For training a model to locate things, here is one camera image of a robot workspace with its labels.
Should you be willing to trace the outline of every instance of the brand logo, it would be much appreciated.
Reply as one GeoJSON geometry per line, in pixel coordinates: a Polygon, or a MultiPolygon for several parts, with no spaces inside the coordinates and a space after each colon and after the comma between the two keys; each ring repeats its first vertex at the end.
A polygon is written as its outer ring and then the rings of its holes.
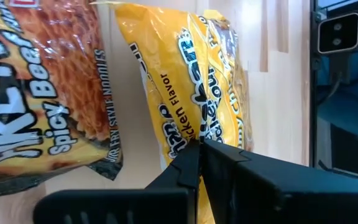
{"type": "Polygon", "coordinates": [[[10,0],[9,5],[13,7],[38,7],[39,0],[10,0]]]}

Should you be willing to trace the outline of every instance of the yellow package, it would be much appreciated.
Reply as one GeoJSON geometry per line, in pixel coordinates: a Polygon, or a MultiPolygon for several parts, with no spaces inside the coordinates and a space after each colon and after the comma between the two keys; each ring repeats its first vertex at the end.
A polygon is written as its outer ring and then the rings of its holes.
{"type": "MultiPolygon", "coordinates": [[[[246,77],[236,63],[237,35],[228,21],[216,11],[197,16],[121,2],[111,6],[140,63],[162,164],[190,139],[251,149],[246,77]]],[[[214,223],[203,180],[198,206],[198,223],[214,223]]]]}

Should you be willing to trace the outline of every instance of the light wood panel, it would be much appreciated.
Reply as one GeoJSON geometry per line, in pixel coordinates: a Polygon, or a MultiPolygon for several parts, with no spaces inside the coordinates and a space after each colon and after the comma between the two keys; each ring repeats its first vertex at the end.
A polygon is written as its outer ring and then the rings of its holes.
{"type": "MultiPolygon", "coordinates": [[[[254,152],[307,165],[309,144],[309,1],[137,0],[201,14],[218,9],[236,28],[249,77],[254,152]]],[[[141,188],[161,172],[138,63],[107,7],[99,6],[124,167],[115,181],[82,167],[40,186],[0,197],[0,224],[31,223],[34,204],[61,189],[141,188]]]]}

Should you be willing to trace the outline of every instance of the camera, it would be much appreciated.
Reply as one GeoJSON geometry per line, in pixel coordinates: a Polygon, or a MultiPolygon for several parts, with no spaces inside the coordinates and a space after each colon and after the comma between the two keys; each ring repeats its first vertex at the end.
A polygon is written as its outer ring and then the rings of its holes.
{"type": "Polygon", "coordinates": [[[317,51],[321,55],[358,51],[358,11],[321,21],[317,51]]]}

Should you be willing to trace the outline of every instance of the noodle package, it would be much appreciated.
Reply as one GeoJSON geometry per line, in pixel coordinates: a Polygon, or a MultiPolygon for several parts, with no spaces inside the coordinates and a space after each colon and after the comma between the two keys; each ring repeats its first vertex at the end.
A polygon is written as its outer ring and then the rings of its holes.
{"type": "Polygon", "coordinates": [[[90,163],[122,166],[97,10],[0,0],[0,195],[90,163]]]}
{"type": "MultiPolygon", "coordinates": [[[[190,139],[251,150],[247,77],[237,34],[216,11],[189,12],[110,2],[140,63],[147,102],[168,165],[190,139]]],[[[201,180],[199,223],[213,222],[201,180]]]]}

